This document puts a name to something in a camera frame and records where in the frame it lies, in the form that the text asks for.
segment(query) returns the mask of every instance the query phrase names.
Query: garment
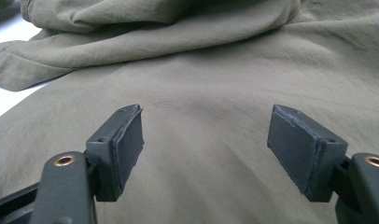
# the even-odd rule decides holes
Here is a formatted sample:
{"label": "garment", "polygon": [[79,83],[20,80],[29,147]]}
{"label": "garment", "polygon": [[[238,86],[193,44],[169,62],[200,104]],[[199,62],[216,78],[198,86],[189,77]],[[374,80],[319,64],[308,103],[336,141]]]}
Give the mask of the garment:
{"label": "garment", "polygon": [[271,110],[379,154],[379,1],[119,2],[23,2],[45,30],[0,44],[0,86],[65,76],[0,118],[0,197],[140,104],[145,147],[100,223],[335,223],[336,196],[307,202],[267,148]]}

